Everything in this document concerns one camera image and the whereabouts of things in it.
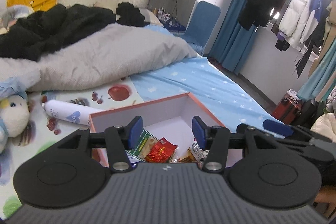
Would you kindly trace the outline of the person's right hand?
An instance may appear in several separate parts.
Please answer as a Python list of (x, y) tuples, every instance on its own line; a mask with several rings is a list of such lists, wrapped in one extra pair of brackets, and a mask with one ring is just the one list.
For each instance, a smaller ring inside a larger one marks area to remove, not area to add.
[(336, 204), (336, 187), (335, 186), (321, 187), (314, 201), (316, 203)]

